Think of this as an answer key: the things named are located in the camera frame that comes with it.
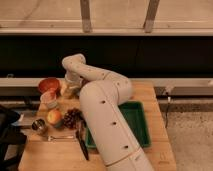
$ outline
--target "food item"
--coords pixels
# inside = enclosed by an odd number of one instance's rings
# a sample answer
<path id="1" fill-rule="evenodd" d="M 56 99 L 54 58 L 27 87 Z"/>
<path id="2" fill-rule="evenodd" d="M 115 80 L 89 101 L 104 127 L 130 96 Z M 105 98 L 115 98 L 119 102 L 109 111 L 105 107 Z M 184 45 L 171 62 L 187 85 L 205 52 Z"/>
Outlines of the food item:
<path id="1" fill-rule="evenodd" d="M 81 111 L 77 108 L 69 109 L 64 115 L 64 125 L 70 129 L 76 128 L 76 123 L 83 120 Z"/>
<path id="2" fill-rule="evenodd" d="M 38 90 L 41 93 L 44 93 L 46 91 L 54 91 L 55 93 L 60 89 L 60 82 L 55 77 L 48 77 L 43 80 L 38 85 Z"/>
<path id="3" fill-rule="evenodd" d="M 62 115 L 58 109 L 52 109 L 47 114 L 47 121 L 58 128 L 62 125 Z"/>
<path id="4" fill-rule="evenodd" d="M 54 91 L 46 91 L 41 95 L 40 100 L 48 109 L 53 109 L 58 105 Z"/>

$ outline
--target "wooden table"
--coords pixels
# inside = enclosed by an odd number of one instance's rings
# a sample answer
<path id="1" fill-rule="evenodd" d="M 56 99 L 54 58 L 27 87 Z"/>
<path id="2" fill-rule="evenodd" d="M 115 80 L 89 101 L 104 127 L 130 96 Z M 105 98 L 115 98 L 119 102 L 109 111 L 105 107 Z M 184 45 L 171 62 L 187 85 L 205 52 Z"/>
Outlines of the wooden table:
<path id="1" fill-rule="evenodd" d="M 131 100 L 141 101 L 151 138 L 151 147 L 144 148 L 149 160 L 157 171 L 174 171 L 176 163 L 164 122 L 155 97 L 153 85 L 147 82 L 133 82 L 134 94 Z M 78 99 L 58 98 L 59 109 L 80 107 Z M 37 116 L 47 114 L 45 106 L 40 105 Z M 69 130 L 57 131 L 50 127 L 50 135 L 70 134 Z M 19 171 L 104 171 L 105 166 L 98 153 L 89 153 L 86 161 L 77 141 L 42 141 L 35 134 L 28 136 L 28 141 L 19 165 Z"/>

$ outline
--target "black object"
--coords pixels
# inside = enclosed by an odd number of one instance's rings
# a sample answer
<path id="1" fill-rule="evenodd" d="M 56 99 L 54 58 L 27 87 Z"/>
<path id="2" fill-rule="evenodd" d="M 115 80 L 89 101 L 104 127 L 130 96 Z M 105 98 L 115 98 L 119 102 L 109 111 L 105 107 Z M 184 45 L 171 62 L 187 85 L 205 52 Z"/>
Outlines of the black object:
<path id="1" fill-rule="evenodd" d="M 4 160 L 9 145 L 24 145 L 26 142 L 27 137 L 20 132 L 20 128 L 11 125 L 19 117 L 15 111 L 0 105 L 0 170 L 6 170 L 8 166 L 17 164 L 21 159 L 21 154 L 18 154 Z"/>
<path id="2" fill-rule="evenodd" d="M 81 147 L 81 150 L 82 150 L 82 152 L 83 152 L 83 154 L 84 154 L 85 159 L 86 159 L 86 160 L 89 160 L 88 150 L 87 150 L 87 147 L 86 147 L 86 145 L 85 145 L 84 140 L 82 140 L 82 138 L 81 138 L 80 132 L 77 130 L 77 131 L 75 132 L 75 135 L 76 135 L 76 138 L 78 139 L 78 142 L 79 142 L 79 144 L 80 144 L 80 147 Z"/>

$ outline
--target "bowl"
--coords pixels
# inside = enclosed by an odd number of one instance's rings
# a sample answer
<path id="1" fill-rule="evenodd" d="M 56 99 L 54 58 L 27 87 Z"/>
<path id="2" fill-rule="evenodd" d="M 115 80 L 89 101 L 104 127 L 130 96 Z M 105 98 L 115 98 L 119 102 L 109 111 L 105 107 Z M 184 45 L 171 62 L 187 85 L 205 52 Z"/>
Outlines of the bowl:
<path id="1" fill-rule="evenodd" d="M 57 92 L 60 89 L 60 82 L 55 77 L 48 77 L 40 81 L 38 85 L 38 90 L 41 93 L 45 93 L 46 91 Z"/>
<path id="2" fill-rule="evenodd" d="M 48 90 L 43 93 L 40 97 L 40 101 L 42 104 L 45 104 L 48 109 L 53 109 L 58 105 L 56 94 L 54 91 Z"/>

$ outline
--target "metal cup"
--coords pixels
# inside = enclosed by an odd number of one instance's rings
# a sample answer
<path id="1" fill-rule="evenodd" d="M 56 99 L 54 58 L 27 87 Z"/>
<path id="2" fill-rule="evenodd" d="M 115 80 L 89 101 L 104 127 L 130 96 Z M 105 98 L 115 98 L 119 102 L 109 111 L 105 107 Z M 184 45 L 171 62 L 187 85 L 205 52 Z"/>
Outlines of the metal cup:
<path id="1" fill-rule="evenodd" d="M 32 123 L 32 129 L 39 135 L 43 135 L 47 131 L 47 125 L 43 119 L 37 119 Z"/>

